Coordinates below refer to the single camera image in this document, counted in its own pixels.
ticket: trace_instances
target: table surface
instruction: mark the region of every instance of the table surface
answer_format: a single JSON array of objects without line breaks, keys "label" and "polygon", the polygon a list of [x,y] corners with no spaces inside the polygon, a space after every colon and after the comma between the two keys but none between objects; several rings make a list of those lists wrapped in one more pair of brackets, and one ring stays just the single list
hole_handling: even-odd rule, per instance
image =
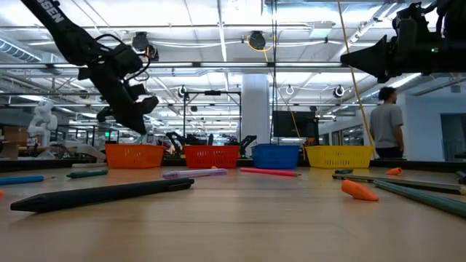
[{"label": "table surface", "polygon": [[[76,180],[65,177],[70,169],[2,173],[56,178],[0,188],[1,261],[464,261],[465,219],[371,184],[378,202],[353,199],[333,170],[301,168],[299,178],[230,170],[196,178],[185,191],[44,214],[9,210],[34,194],[157,180],[182,169],[110,170]],[[456,182],[445,173],[404,176]]]}]

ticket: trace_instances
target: yellow basket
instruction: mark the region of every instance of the yellow basket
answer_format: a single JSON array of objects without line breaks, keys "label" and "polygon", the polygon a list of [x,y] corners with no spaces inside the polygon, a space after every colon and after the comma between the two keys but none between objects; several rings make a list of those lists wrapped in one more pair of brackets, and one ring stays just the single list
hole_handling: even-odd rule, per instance
[{"label": "yellow basket", "polygon": [[307,158],[311,167],[368,168],[371,146],[308,146]]}]

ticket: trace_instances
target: monitor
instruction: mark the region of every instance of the monitor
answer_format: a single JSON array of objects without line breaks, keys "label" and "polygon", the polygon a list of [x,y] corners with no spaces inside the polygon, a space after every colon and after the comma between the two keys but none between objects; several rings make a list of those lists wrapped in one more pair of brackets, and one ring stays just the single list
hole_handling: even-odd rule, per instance
[{"label": "monitor", "polygon": [[[293,111],[299,136],[302,138],[319,138],[319,120],[315,112]],[[274,137],[297,138],[293,117],[290,111],[274,111],[272,114]]]}]

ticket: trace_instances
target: orange basket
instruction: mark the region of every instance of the orange basket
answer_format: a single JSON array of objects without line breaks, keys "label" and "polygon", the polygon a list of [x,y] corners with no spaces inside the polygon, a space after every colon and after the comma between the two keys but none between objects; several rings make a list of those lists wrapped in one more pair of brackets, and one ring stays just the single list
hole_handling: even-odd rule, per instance
[{"label": "orange basket", "polygon": [[185,146],[189,168],[236,168],[240,146]]},{"label": "orange basket", "polygon": [[160,167],[163,146],[137,144],[106,144],[107,163],[110,168]]}]

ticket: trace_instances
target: gray t-shirt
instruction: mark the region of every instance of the gray t-shirt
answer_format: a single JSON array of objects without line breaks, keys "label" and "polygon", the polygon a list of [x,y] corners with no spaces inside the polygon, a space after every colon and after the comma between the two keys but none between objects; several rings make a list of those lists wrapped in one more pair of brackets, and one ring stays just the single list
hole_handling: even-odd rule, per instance
[{"label": "gray t-shirt", "polygon": [[393,130],[401,125],[403,125],[403,116],[399,106],[393,104],[377,106],[371,112],[371,129],[376,148],[398,147]]}]

